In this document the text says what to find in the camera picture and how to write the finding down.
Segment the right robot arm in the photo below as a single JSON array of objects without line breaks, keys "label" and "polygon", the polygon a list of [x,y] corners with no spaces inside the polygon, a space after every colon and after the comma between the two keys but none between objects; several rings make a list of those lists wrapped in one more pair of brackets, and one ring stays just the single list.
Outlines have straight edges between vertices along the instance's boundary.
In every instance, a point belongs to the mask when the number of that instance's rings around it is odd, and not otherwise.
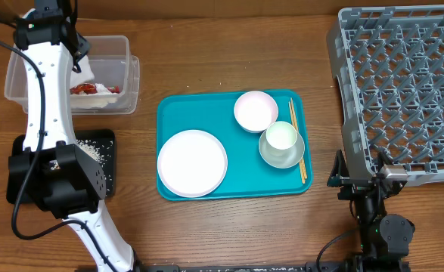
[{"label": "right robot arm", "polygon": [[415,225],[407,218],[386,211],[384,200],[396,196],[408,181],[403,166],[394,165],[382,152],[377,155],[378,170],[369,179],[351,178],[343,152],[336,152],[334,166],[328,178],[329,187],[338,187],[339,200],[348,200],[350,212],[357,221],[353,230],[332,239],[316,258],[317,270],[322,270],[321,257],[335,242],[357,233],[361,251],[352,253],[335,265],[333,271],[410,271],[402,259],[409,254]]}]

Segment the grey green saucer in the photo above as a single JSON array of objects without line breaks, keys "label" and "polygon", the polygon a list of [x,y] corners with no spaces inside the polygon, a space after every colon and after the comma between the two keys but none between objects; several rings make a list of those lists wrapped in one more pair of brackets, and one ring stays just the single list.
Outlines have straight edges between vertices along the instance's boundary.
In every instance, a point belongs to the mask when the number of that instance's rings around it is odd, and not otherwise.
[{"label": "grey green saucer", "polygon": [[303,158],[305,143],[302,136],[297,133],[297,140],[292,147],[286,150],[278,150],[268,143],[264,131],[259,139],[259,153],[263,160],[272,167],[290,168],[297,165]]}]

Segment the pale green cup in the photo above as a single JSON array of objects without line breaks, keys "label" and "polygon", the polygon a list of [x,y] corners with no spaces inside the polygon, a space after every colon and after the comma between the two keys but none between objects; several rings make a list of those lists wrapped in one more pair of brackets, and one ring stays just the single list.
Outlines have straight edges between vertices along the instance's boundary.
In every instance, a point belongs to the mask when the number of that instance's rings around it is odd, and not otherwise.
[{"label": "pale green cup", "polygon": [[296,129],[288,122],[277,121],[265,131],[268,144],[277,150],[287,150],[297,142]]}]

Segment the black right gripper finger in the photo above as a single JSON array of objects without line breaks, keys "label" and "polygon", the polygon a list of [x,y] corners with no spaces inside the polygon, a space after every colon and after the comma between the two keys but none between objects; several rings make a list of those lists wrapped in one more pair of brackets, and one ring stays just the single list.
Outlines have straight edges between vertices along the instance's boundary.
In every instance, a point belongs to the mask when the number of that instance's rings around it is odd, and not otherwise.
[{"label": "black right gripper finger", "polygon": [[376,176],[379,178],[387,178],[393,167],[393,161],[388,157],[388,155],[379,150],[377,152],[377,171]]},{"label": "black right gripper finger", "polygon": [[342,187],[349,180],[349,172],[342,150],[336,152],[334,166],[328,178],[328,187]]}]

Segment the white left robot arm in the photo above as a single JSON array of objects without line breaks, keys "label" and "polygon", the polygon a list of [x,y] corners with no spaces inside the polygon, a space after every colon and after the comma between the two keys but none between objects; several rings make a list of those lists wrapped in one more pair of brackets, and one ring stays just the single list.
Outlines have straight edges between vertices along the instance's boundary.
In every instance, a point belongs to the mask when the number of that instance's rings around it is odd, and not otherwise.
[{"label": "white left robot arm", "polygon": [[[16,21],[14,53],[27,77],[28,124],[23,150],[8,160],[9,180],[18,184],[11,219],[14,234],[36,240],[63,226],[81,239],[99,271],[140,271],[135,251],[121,237],[105,204],[101,165],[76,140],[70,109],[70,77],[80,73],[88,42],[76,31],[77,6],[69,1],[37,1]],[[38,234],[22,234],[17,216],[23,195],[59,224]]]}]

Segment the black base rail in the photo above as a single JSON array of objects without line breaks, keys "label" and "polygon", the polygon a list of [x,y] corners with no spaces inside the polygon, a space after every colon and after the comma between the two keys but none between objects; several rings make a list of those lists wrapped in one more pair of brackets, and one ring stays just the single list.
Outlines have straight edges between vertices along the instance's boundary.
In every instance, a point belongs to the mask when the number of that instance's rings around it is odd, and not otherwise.
[{"label": "black base rail", "polygon": [[[343,261],[324,261],[320,263],[322,272],[343,271],[403,271],[411,272],[408,262],[395,268],[351,268]],[[151,265],[145,266],[143,271],[148,272],[318,272],[315,261],[306,262],[301,265],[247,265],[247,266],[208,266],[208,267],[179,267],[178,265]]]}]

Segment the grey dishwasher rack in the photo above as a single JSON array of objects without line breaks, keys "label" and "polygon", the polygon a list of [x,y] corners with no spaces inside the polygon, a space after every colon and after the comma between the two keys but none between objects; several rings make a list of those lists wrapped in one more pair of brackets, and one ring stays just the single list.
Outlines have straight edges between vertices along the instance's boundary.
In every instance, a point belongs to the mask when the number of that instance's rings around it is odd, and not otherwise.
[{"label": "grey dishwasher rack", "polygon": [[444,5],[344,8],[327,36],[349,173],[385,153],[411,186],[444,181]]}]

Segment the pile of white rice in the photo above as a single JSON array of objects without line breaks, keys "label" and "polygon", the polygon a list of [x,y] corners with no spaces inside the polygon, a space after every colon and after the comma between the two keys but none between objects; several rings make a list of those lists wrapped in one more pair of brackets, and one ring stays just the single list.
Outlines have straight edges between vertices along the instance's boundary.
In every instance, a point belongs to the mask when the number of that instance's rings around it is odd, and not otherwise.
[{"label": "pile of white rice", "polygon": [[103,169],[106,195],[115,192],[116,149],[114,140],[107,138],[78,139],[77,146],[90,155]]}]

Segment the red snack wrapper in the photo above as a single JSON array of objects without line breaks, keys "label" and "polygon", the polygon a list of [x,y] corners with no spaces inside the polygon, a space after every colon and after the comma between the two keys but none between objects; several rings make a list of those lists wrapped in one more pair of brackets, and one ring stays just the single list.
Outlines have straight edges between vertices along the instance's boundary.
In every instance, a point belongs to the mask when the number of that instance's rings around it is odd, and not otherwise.
[{"label": "red snack wrapper", "polygon": [[105,87],[103,84],[84,83],[70,89],[71,94],[119,94],[118,86]]}]

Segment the teal serving tray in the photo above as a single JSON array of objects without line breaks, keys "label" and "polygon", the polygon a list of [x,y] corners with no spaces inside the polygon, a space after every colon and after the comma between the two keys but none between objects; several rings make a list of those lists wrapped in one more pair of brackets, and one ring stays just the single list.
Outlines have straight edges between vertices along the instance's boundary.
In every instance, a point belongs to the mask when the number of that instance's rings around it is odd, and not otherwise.
[{"label": "teal serving tray", "polygon": [[159,103],[157,152],[174,134],[197,129],[220,140],[228,155],[228,171],[224,180],[213,192],[200,196],[199,200],[301,194],[312,186],[312,158],[300,96],[289,89],[266,90],[265,93],[275,99],[279,121],[290,121],[289,101],[293,99],[299,133],[305,143],[305,184],[302,183],[298,165],[279,169],[266,163],[259,153],[260,135],[243,130],[237,123],[234,104],[243,94],[242,91],[173,95]]}]

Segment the pink white bowl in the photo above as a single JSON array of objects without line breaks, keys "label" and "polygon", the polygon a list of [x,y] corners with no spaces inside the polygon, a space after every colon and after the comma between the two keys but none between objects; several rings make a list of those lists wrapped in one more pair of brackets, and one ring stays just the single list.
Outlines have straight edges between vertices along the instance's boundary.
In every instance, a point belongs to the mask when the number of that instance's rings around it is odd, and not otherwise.
[{"label": "pink white bowl", "polygon": [[263,91],[248,91],[236,100],[234,117],[245,131],[260,133],[277,120],[278,105]]}]

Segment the black plastic tray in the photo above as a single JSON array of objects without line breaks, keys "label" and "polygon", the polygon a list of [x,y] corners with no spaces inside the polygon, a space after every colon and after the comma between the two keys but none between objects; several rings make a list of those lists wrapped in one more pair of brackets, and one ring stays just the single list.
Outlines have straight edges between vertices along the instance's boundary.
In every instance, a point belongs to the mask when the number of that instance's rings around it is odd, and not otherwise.
[{"label": "black plastic tray", "polygon": [[[116,190],[116,136],[110,129],[77,130],[75,136],[78,145],[96,155],[96,160],[101,165],[106,181],[107,195],[111,197]],[[25,135],[17,136],[13,141],[11,156],[19,155],[23,152],[23,141]],[[14,204],[19,184],[8,181],[6,190],[6,200]],[[25,194],[20,203],[32,203],[30,197]]]}]

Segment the clear plastic bin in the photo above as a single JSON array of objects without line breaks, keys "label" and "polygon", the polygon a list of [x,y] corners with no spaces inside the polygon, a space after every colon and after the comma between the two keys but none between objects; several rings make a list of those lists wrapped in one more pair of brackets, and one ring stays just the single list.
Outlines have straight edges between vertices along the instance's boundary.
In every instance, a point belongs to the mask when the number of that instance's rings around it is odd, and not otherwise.
[{"label": "clear plastic bin", "polygon": [[[140,62],[131,54],[125,36],[87,36],[89,65],[94,84],[117,87],[117,94],[73,94],[73,115],[119,115],[135,111],[140,86]],[[5,79],[5,98],[28,110],[27,81],[23,59],[11,54]]]}]

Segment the white napkin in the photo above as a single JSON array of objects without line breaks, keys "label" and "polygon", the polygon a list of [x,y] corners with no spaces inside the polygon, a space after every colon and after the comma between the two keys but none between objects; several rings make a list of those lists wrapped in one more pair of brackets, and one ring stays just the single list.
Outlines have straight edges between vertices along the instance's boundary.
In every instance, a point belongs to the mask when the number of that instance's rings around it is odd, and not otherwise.
[{"label": "white napkin", "polygon": [[70,76],[70,105],[72,108],[102,108],[117,101],[116,96],[120,93],[120,88],[94,83],[95,75],[87,56],[80,60],[79,67],[81,73],[72,72]]}]

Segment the white round plate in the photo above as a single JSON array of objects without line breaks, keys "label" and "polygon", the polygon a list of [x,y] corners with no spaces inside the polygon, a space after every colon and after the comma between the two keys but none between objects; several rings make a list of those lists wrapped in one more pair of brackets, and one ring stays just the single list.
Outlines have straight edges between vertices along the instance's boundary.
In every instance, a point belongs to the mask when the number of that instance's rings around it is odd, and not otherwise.
[{"label": "white round plate", "polygon": [[213,192],[228,171],[222,143],[201,130],[185,130],[170,137],[157,157],[162,184],[177,196],[197,198]]}]

